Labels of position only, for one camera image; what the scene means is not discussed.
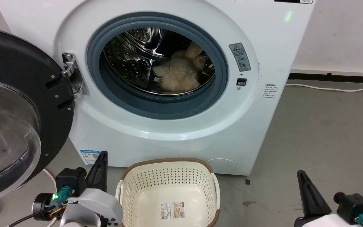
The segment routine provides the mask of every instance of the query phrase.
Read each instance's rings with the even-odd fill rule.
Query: door hinge
[[[64,52],[62,54],[62,61],[65,64],[65,70],[62,70],[61,74],[68,78],[71,83],[72,96],[77,99],[82,95],[87,95],[88,88],[86,87],[84,77],[79,70],[75,54]]]

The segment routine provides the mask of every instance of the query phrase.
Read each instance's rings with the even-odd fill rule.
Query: beige stuffed toy
[[[199,56],[202,48],[191,42],[187,50],[173,53],[170,61],[153,67],[159,86],[165,92],[186,92],[200,86],[199,71],[205,67],[205,59]]]

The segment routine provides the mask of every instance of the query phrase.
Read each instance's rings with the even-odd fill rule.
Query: gray floor
[[[363,84],[301,81],[340,89]],[[63,168],[85,167],[70,141],[47,167],[52,174]],[[332,210],[337,191],[363,195],[363,92],[322,91],[302,87],[284,90],[252,174],[219,175],[221,215],[216,226],[292,227],[302,207],[296,172],[307,171]],[[114,194],[123,168],[109,168],[108,192]],[[28,215],[34,197],[53,192],[42,172],[22,189],[0,200],[0,227]],[[23,227],[47,223],[28,220]]]

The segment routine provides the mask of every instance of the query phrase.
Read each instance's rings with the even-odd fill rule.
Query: open door
[[[51,162],[68,137],[73,115],[72,84],[59,65],[0,31],[0,197]]]

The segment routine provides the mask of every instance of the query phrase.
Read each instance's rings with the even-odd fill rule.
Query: white plastic basket
[[[117,185],[125,227],[212,227],[219,216],[219,184],[211,167],[194,158],[143,161]]]

